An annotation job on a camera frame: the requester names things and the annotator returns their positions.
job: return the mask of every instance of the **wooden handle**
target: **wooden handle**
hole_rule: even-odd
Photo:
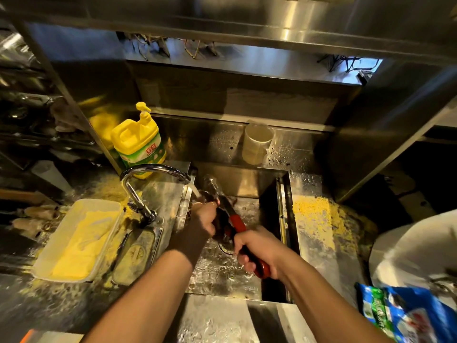
[[[237,233],[244,232],[247,230],[246,225],[243,223],[243,220],[241,220],[241,217],[239,215],[230,216],[230,221]],[[248,256],[249,260],[255,263],[254,274],[258,276],[260,279],[265,279],[271,276],[270,266],[265,261],[259,259],[253,253],[251,253],[247,246],[243,246],[240,250],[240,253]]]

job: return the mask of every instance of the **sink basin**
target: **sink basin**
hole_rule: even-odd
[[[213,175],[246,226],[263,225],[289,247],[298,245],[294,243],[297,236],[287,171],[211,163],[194,163],[194,166],[197,188],[203,187],[202,178],[206,174]],[[261,280],[247,273],[236,257],[228,255],[213,239],[203,248],[187,292],[289,302],[289,295],[280,281]]]

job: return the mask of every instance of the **plastic measuring cup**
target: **plastic measuring cup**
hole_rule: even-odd
[[[244,129],[243,160],[251,165],[261,164],[265,158],[274,133],[268,125],[250,123]]]

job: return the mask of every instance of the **faucet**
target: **faucet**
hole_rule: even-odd
[[[157,213],[151,211],[144,202],[140,199],[134,188],[129,183],[129,178],[136,173],[140,172],[163,172],[168,173],[179,179],[180,182],[184,182],[184,184],[189,184],[191,182],[191,178],[188,174],[181,172],[180,170],[162,164],[140,164],[132,166],[126,169],[124,172],[121,173],[121,185],[124,190],[127,192],[127,196],[129,196],[129,207],[137,212],[140,213],[144,219],[148,223],[152,223],[157,218]]]

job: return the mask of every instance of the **dish soap bottle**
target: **dish soap bottle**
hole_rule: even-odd
[[[121,156],[125,166],[138,164],[161,164],[166,151],[160,138],[159,127],[152,119],[144,102],[138,102],[140,120],[126,119],[111,131],[111,141]],[[136,174],[136,178],[146,179],[151,172]]]

